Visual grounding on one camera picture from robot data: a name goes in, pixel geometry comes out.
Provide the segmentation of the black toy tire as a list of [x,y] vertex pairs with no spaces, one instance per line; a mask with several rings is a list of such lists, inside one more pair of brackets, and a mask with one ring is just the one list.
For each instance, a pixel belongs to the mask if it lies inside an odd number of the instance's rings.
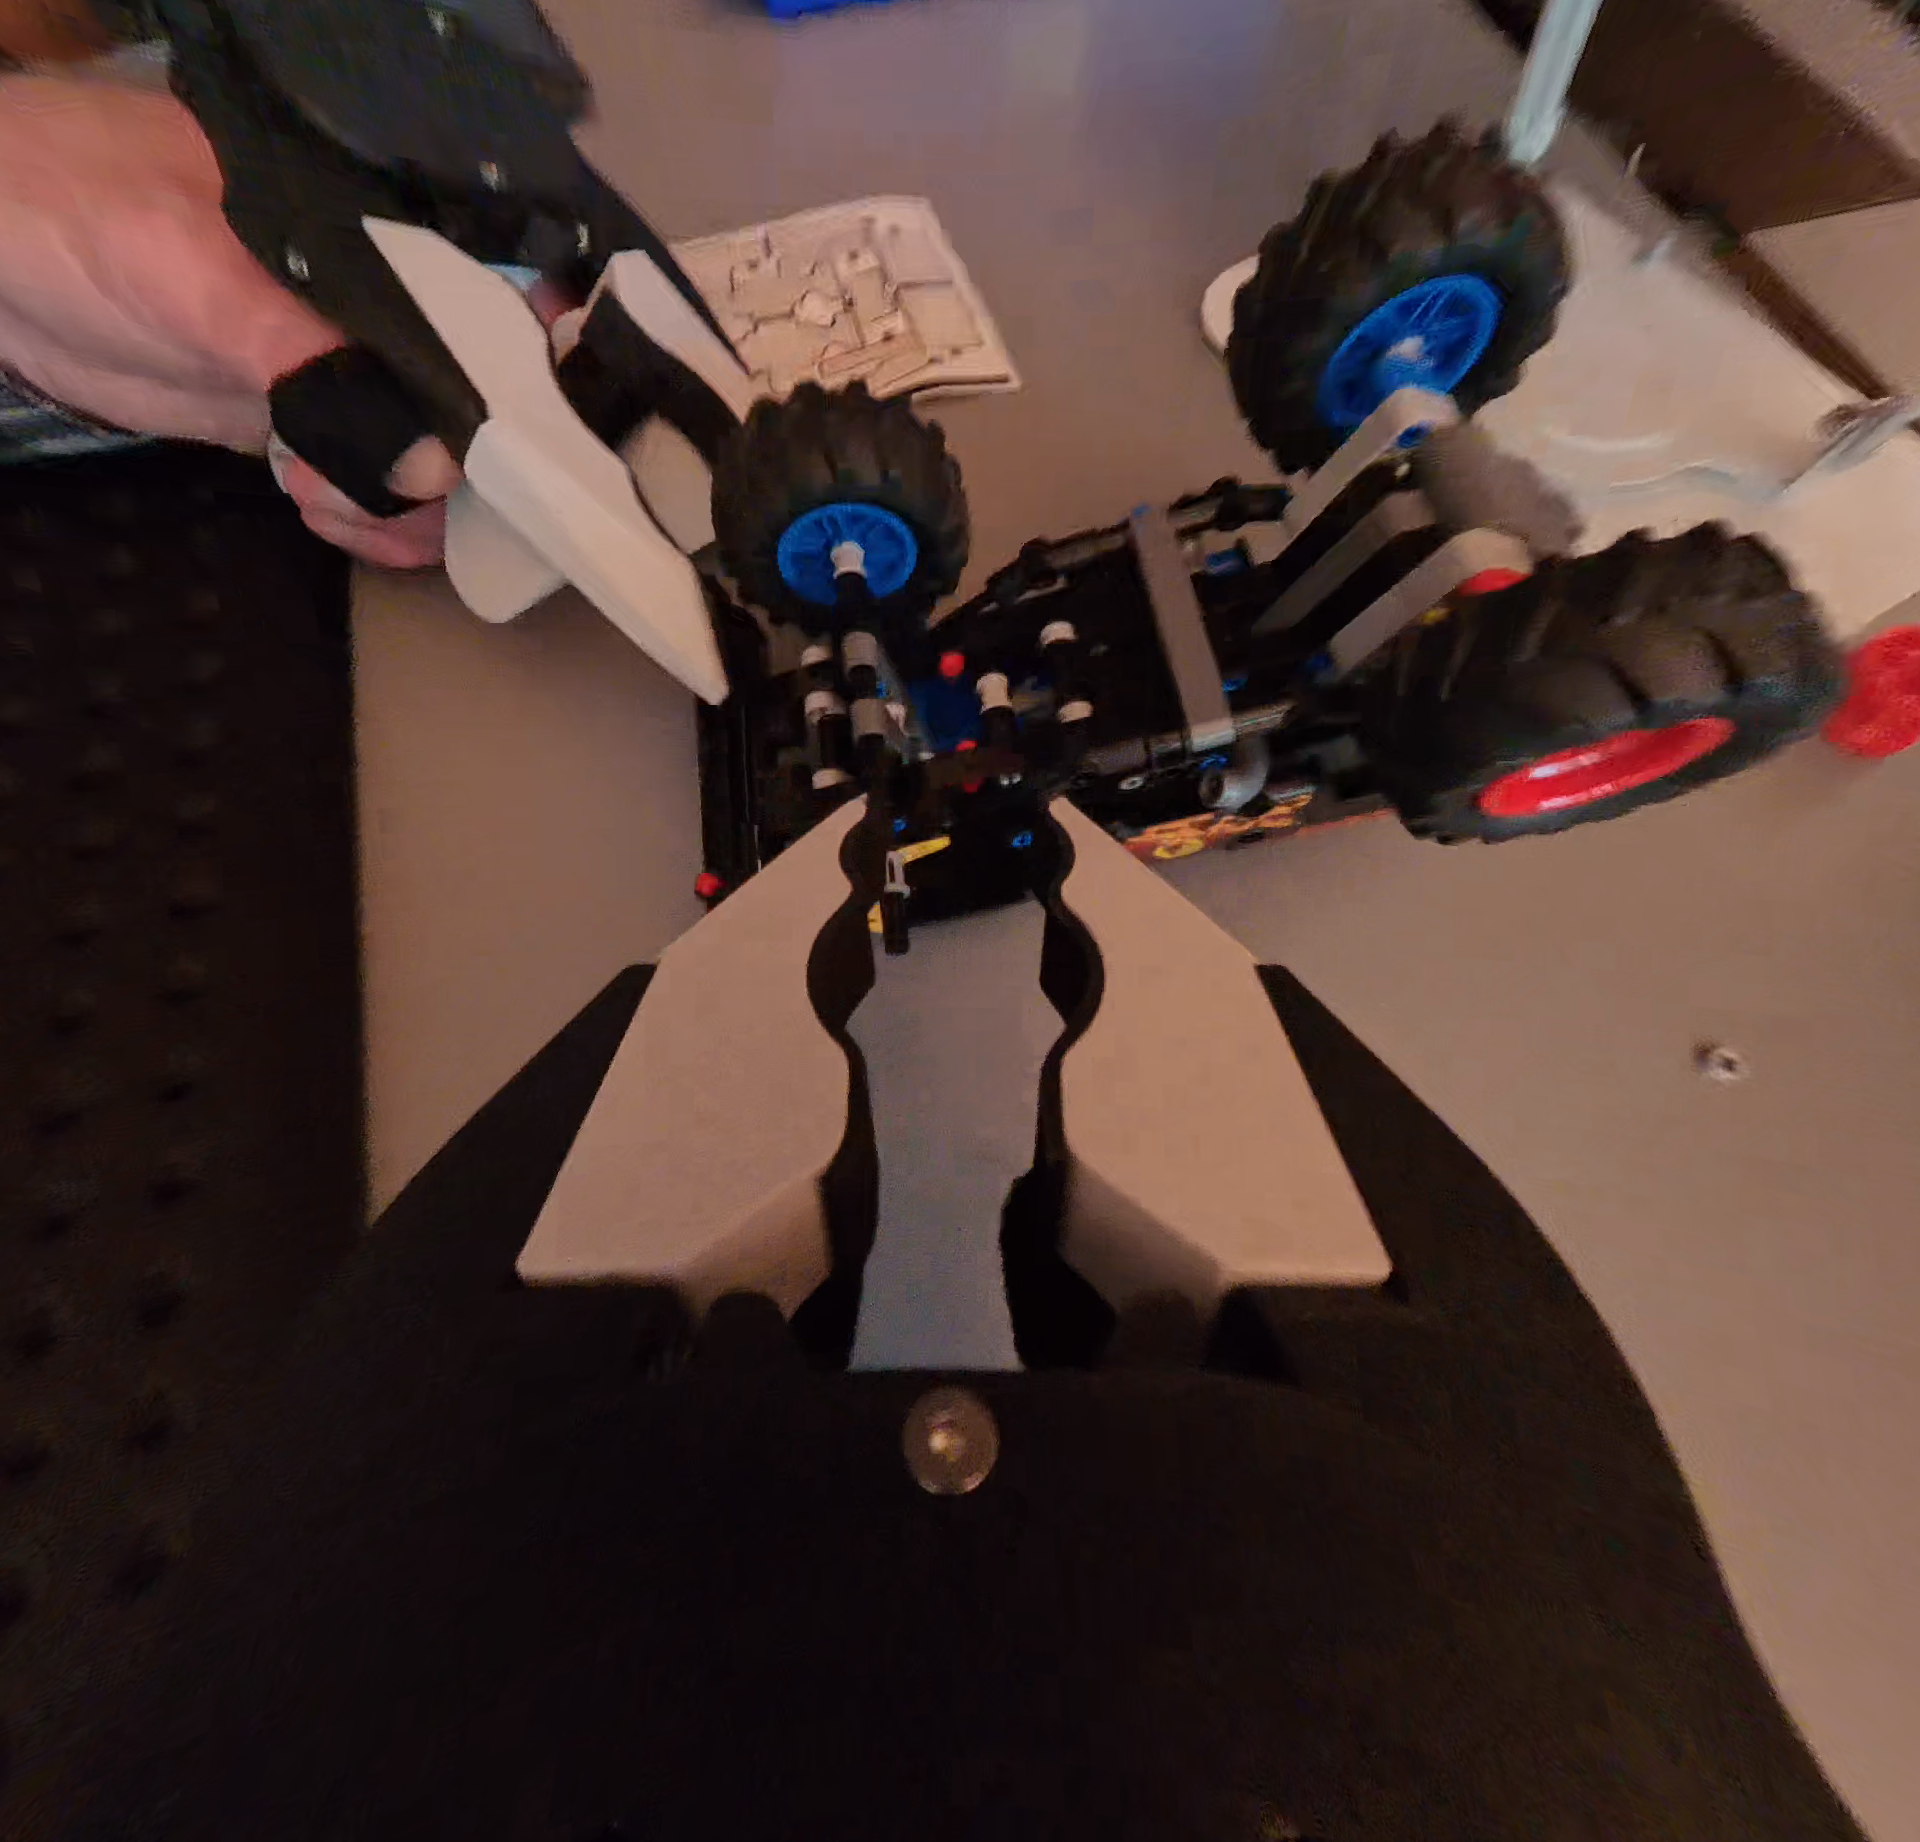
[[903,399],[865,386],[804,386],[761,399],[737,426],[712,482],[719,563],[766,616],[824,629],[837,606],[802,606],[780,582],[777,540],[804,509],[837,499],[899,509],[921,537],[916,580],[877,601],[886,621],[919,626],[951,595],[973,548],[973,512],[943,428]]

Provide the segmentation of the long black toy axle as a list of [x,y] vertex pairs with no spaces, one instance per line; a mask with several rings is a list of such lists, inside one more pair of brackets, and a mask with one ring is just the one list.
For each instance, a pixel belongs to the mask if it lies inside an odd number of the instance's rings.
[[841,681],[850,699],[860,774],[869,791],[871,813],[886,836],[883,885],[879,895],[879,932],[889,958],[912,954],[912,887],[900,854],[900,779],[912,747],[904,708],[891,699],[887,656],[877,637],[877,598],[872,593],[867,552],[851,537],[837,537],[830,550],[837,589],[837,646]]

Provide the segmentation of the person's left hand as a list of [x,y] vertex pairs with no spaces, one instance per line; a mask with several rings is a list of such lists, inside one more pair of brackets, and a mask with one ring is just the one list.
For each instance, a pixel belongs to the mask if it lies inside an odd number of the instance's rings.
[[5,76],[2,369],[150,440],[268,456],[271,390],[345,348],[232,234],[165,91]]

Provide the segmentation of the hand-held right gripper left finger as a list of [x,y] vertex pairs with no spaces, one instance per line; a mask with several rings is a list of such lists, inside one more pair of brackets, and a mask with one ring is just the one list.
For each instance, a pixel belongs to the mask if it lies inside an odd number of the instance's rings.
[[516,1256],[530,1288],[639,1284],[702,1320],[767,1299],[844,1370],[877,1237],[850,1024],[877,982],[886,823],[851,798],[660,958]]

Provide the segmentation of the blue toy wheel rim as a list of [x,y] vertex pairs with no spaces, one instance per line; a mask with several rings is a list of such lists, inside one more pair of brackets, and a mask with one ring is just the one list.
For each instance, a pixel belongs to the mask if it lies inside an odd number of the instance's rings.
[[899,509],[837,499],[798,514],[777,540],[780,582],[802,606],[837,606],[843,579],[860,579],[877,601],[906,589],[921,537]]

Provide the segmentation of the white sticker sheet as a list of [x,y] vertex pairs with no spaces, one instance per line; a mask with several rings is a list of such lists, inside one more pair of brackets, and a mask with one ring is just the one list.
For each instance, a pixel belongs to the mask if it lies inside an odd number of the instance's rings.
[[1020,390],[1003,334],[924,197],[857,197],[673,242],[754,393]]

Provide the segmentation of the red toy wheel rim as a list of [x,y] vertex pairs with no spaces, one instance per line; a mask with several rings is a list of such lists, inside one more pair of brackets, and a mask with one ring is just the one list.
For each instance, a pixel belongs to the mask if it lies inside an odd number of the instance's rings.
[[1836,752],[1884,761],[1918,743],[1918,627],[1884,629],[1855,646],[1846,690],[1819,737]]

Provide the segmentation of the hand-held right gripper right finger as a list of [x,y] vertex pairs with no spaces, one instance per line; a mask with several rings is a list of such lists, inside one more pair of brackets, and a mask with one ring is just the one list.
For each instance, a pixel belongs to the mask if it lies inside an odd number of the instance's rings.
[[1042,994],[1061,1022],[1003,1208],[1018,1362],[1210,1348],[1260,1292],[1368,1299],[1394,1261],[1260,965],[1071,802],[1035,828]]

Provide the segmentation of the Lego monster truck model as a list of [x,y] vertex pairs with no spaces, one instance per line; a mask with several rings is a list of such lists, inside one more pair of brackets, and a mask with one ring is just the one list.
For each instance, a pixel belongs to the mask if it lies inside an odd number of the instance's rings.
[[[1452,121],[1384,144],[1473,146]],[[912,747],[900,854],[912,923],[1035,887],[1035,828],[1065,798],[1144,861],[1390,813],[1441,847],[1505,844],[1693,794],[1812,737],[1843,651],[1783,560],[1697,525],[1629,536],[1539,582],[1453,601],[1342,668],[1249,616],[1285,478],[1225,478],[1091,532],[1030,540],[919,626],[877,611]],[[708,589],[733,697],[699,720],[719,908],[847,798],[869,796],[837,614],[779,624]]]

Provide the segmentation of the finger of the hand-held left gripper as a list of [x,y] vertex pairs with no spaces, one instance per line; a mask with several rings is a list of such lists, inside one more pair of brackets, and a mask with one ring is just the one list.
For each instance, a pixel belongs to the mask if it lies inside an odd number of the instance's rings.
[[614,255],[560,328],[560,384],[660,529],[682,550],[705,552],[715,474],[754,388],[682,279],[643,251]]
[[702,575],[566,400],[530,305],[432,229],[362,227],[485,404],[447,514],[447,567],[466,606],[499,626],[568,585],[696,701],[725,702]]

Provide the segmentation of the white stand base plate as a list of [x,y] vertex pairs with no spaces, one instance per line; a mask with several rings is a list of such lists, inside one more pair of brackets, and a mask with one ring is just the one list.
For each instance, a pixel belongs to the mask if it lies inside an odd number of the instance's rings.
[[1348,668],[1629,536],[1753,536],[1836,633],[1916,600],[1916,400],[1862,400],[1592,197],[1473,146],[1322,175],[1204,298],[1288,501],[1249,631]]

